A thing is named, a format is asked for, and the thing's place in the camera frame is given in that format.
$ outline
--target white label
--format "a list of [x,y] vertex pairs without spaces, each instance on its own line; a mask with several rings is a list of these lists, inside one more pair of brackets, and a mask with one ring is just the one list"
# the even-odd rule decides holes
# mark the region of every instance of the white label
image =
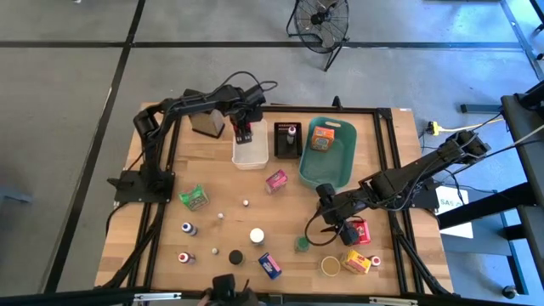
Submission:
[[[439,210],[436,213],[437,215],[462,206],[459,195],[457,194],[457,188],[440,186],[436,189],[436,196],[439,199],[440,205]],[[465,203],[468,203],[468,192],[466,190],[461,190],[461,197]],[[449,229],[442,229],[440,234],[473,238],[473,225],[470,222],[459,224],[457,226],[450,227]]]

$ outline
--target blue box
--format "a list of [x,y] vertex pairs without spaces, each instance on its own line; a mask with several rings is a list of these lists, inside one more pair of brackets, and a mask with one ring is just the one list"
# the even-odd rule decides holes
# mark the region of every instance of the blue box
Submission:
[[278,266],[270,254],[265,253],[258,259],[258,262],[261,264],[264,271],[266,271],[266,273],[269,275],[270,279],[274,280],[281,275],[280,266]]

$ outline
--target fan stand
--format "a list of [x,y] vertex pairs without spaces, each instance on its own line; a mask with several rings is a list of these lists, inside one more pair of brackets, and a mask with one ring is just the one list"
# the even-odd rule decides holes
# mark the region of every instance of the fan stand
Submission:
[[[287,26],[286,26],[287,35],[288,35],[289,37],[295,37],[295,36],[296,36],[296,37],[314,36],[315,34],[313,34],[313,33],[299,34],[299,33],[290,33],[290,32],[289,32],[289,26],[291,25],[292,17],[295,15],[295,12],[297,12],[297,7],[298,7],[298,4],[299,4],[299,3],[300,3],[300,0],[296,0],[295,6],[294,6],[294,8],[292,9],[291,17],[289,17],[289,21],[287,21]],[[349,40],[349,39],[345,37],[345,38],[342,40],[342,42],[340,42],[340,45],[337,47],[337,51],[336,51],[336,52],[334,52],[334,51],[331,52],[331,55],[329,55],[329,60],[326,62],[325,69],[323,69],[324,72],[327,72],[327,71],[329,70],[329,68],[331,68],[332,62],[337,58],[338,54],[340,53],[340,50],[342,50],[343,45],[344,45],[348,40]]]

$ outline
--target green cup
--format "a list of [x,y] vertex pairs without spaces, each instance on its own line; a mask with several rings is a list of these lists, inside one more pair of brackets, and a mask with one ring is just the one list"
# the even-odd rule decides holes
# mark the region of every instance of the green cup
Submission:
[[304,236],[295,239],[295,252],[307,252],[309,250],[308,239]]

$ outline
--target floor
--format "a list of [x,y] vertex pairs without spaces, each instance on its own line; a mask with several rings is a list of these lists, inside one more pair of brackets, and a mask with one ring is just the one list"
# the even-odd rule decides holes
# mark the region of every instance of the floor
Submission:
[[[247,70],[280,84],[267,95],[269,102],[329,105],[339,95],[349,106],[410,108],[422,131],[428,121],[445,128],[483,122],[489,116],[463,115],[458,106],[495,104],[502,95],[524,92],[537,82],[521,48],[346,48],[327,73],[320,71],[325,56],[280,44],[276,48],[126,48],[123,53],[116,47],[128,37],[138,2],[0,2],[0,100],[5,101],[0,106],[4,148],[0,184],[34,197],[31,204],[5,202],[0,208],[2,296],[40,290],[105,105],[113,108],[105,136],[98,139],[99,155],[61,291],[88,289],[94,283],[114,194],[105,179],[119,174],[133,132],[132,117],[144,101],[177,96],[186,88],[210,90],[230,73]],[[148,0],[128,41],[296,42],[285,33],[293,3]],[[502,4],[351,1],[348,34],[351,42],[516,43]],[[530,36],[539,21],[529,2],[507,0],[506,4],[535,51],[544,51],[544,35]],[[57,48],[38,45],[42,41],[61,43]],[[106,42],[106,48],[93,42]],[[118,66],[126,58],[126,65]],[[243,77],[233,83],[251,84]],[[503,122],[480,132],[493,150],[512,142]],[[446,136],[426,136],[425,144],[436,146]],[[514,151],[483,161],[457,178],[461,184],[495,190],[525,181]],[[510,213],[509,218],[515,222],[516,216]],[[527,279],[537,279],[526,243],[516,244]],[[512,283],[505,258],[460,253],[448,253],[447,258],[456,292],[506,301],[498,290]],[[540,283],[529,286],[529,296],[512,302],[536,303],[544,297]]]

